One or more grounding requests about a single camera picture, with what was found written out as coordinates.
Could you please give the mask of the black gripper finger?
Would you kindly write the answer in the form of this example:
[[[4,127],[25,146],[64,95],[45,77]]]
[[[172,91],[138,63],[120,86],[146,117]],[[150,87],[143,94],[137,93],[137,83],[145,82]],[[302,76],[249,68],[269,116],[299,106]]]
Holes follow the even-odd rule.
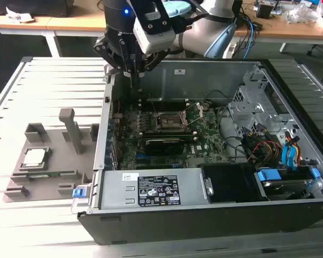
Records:
[[[129,86],[134,84],[134,68],[125,41],[119,38],[115,46],[107,37],[99,37],[93,47],[95,53],[107,62],[106,75],[122,74],[128,78]]]
[[[145,72],[153,70],[167,55],[168,49],[154,54],[143,54],[138,51],[135,55],[134,87],[139,87]]]

